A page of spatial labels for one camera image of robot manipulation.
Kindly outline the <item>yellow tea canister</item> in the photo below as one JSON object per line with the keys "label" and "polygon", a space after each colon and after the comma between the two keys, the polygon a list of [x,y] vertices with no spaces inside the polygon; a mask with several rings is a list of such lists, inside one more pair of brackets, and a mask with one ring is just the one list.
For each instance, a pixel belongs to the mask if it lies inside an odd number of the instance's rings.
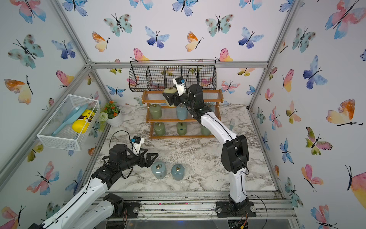
{"label": "yellow tea canister", "polygon": [[[174,93],[176,93],[177,92],[177,89],[176,89],[176,87],[169,87],[169,88],[166,88],[166,89],[164,89],[164,91],[163,91],[163,93],[166,93],[166,94],[174,94]],[[165,103],[166,103],[166,105],[167,106],[169,106],[169,107],[175,107],[175,105],[174,104],[172,104],[172,105],[170,105],[169,103],[168,103],[168,100],[165,98]]]}

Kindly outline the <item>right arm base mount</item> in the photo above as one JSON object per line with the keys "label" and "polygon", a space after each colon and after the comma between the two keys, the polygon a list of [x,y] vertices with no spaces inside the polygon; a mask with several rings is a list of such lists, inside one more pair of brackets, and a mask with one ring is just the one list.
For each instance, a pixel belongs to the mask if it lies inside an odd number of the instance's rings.
{"label": "right arm base mount", "polygon": [[257,216],[254,203],[249,201],[248,198],[239,203],[235,203],[231,199],[229,201],[217,201],[215,212],[218,218],[254,218]]}

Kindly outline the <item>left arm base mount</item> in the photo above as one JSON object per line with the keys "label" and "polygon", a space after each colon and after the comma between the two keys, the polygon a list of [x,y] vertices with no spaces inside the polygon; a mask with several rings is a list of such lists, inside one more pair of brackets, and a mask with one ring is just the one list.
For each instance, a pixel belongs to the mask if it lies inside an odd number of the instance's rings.
{"label": "left arm base mount", "polygon": [[112,205],[112,214],[109,219],[136,219],[140,211],[141,204],[139,202],[128,202],[122,197],[109,193],[103,197]]}

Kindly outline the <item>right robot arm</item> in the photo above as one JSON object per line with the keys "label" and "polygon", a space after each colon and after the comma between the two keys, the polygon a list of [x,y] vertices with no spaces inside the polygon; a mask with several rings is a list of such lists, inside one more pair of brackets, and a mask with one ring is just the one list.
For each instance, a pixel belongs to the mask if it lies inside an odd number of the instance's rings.
{"label": "right robot arm", "polygon": [[247,200],[245,178],[249,173],[248,141],[244,135],[238,135],[227,128],[216,116],[213,109],[204,101],[203,87],[191,85],[188,91],[183,84],[175,86],[174,93],[163,93],[169,105],[185,105],[194,120],[207,128],[222,146],[221,163],[229,172],[229,197],[235,204]]}

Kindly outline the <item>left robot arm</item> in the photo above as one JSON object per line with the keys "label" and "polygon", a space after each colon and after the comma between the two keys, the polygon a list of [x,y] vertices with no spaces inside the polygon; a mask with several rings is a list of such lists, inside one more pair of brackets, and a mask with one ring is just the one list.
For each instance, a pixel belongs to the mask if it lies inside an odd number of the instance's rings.
{"label": "left robot arm", "polygon": [[123,172],[135,166],[149,168],[158,158],[139,144],[129,149],[126,144],[117,144],[103,157],[103,165],[65,206],[42,224],[30,225],[31,229],[92,229],[108,218],[135,219],[140,204],[125,203],[124,199],[107,191],[123,177]]}

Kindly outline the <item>light blue canister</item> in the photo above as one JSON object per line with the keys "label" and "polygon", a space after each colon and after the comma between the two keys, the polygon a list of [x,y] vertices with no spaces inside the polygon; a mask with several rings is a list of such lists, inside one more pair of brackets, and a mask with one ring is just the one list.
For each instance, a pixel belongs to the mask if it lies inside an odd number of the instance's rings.
{"label": "light blue canister", "polygon": [[151,166],[151,170],[157,179],[163,179],[167,175],[166,165],[162,161],[155,161]]}

